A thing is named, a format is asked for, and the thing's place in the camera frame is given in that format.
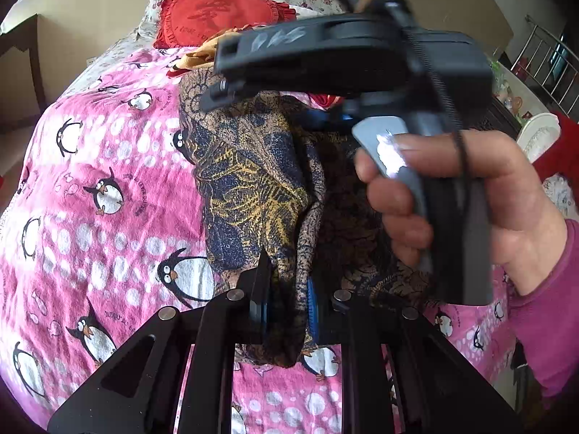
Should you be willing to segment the magenta right sleeve forearm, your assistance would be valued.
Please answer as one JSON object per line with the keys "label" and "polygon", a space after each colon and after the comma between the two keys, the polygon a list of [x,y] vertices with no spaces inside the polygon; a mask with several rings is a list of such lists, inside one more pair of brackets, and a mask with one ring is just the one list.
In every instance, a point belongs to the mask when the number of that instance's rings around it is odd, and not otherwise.
{"label": "magenta right sleeve forearm", "polygon": [[578,222],[565,223],[565,248],[550,275],[529,295],[509,298],[511,328],[549,401],[578,373]]}

